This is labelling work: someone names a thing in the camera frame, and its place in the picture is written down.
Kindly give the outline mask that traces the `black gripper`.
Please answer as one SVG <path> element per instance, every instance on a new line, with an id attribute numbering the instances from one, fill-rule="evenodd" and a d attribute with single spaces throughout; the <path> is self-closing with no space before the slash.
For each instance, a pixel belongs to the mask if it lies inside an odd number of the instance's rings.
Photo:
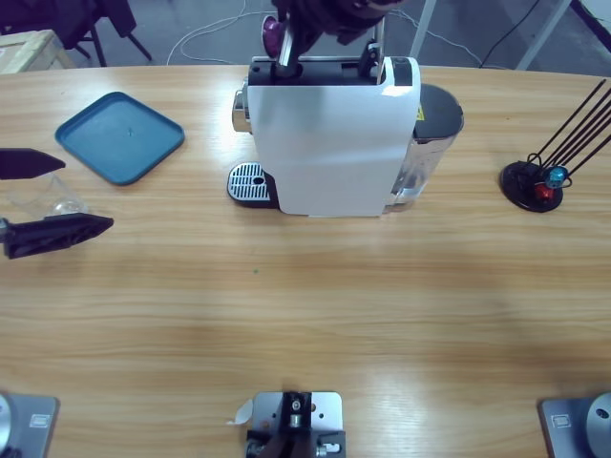
<path id="1" fill-rule="evenodd" d="M 303 66 L 298 58 L 324 34 L 347 45 L 374 28 L 402 1 L 289 1 L 272 0 L 284 27 L 280 54 L 272 65 L 274 81 L 299 78 Z"/>
<path id="2" fill-rule="evenodd" d="M 60 170 L 66 163 L 30 148 L 2 148 L 2 180 L 31 179 Z M 10 259 L 59 251 L 94 239 L 114 225 L 114 220 L 90 214 L 67 214 L 36 221 L 11 223 L 0 218 L 4 255 Z"/>

